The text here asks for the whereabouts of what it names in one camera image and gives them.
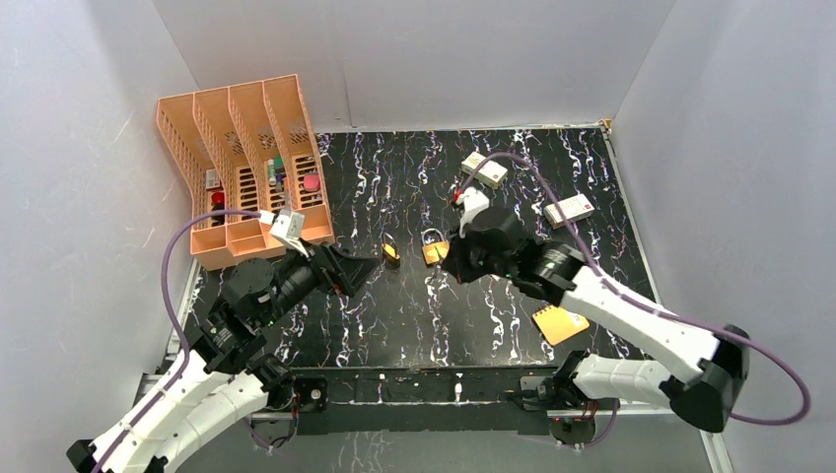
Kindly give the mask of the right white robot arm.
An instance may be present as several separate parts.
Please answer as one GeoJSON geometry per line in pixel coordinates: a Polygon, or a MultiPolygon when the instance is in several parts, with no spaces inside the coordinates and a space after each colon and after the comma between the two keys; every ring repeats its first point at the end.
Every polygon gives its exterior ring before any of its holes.
{"type": "Polygon", "coordinates": [[[575,248],[534,236],[503,207],[463,211],[442,268],[460,283],[508,279],[524,295],[582,315],[650,355],[647,361],[570,356],[553,377],[563,405],[637,400],[668,408],[705,432],[726,427],[748,376],[746,331],[728,324],[718,335],[662,318],[660,305],[602,281],[575,248]]]}

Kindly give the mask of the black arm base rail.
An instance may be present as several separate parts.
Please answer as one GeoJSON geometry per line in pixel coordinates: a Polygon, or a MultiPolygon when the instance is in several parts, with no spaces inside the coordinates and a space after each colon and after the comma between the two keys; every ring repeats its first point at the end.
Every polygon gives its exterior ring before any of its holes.
{"type": "Polygon", "coordinates": [[[591,445],[596,420],[617,411],[662,414],[640,399],[584,401],[555,389],[552,367],[368,367],[295,370],[269,392],[228,382],[210,393],[174,433],[160,457],[184,459],[234,424],[278,448],[299,436],[349,432],[515,431],[591,445]]]}

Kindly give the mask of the brass padlock long shackle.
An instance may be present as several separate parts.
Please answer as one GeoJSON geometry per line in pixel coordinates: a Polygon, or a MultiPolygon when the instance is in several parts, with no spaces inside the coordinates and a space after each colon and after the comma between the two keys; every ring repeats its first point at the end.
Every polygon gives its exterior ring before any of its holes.
{"type": "Polygon", "coordinates": [[[383,233],[382,253],[384,264],[388,269],[398,270],[400,268],[400,254],[393,236],[389,233],[383,233]]]}

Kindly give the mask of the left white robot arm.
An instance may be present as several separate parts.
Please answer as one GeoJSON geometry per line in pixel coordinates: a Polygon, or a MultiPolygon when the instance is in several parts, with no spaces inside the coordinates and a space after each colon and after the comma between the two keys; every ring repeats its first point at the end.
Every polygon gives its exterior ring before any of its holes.
{"type": "Polygon", "coordinates": [[[170,370],[116,425],[96,439],[79,439],[66,455],[78,472],[150,472],[174,463],[159,449],[179,435],[191,414],[213,399],[230,402],[234,419],[290,405],[291,369],[266,348],[265,332],[310,293],[355,296],[379,266],[331,243],[303,242],[277,263],[252,258],[236,265],[218,298],[183,332],[170,370]]]}

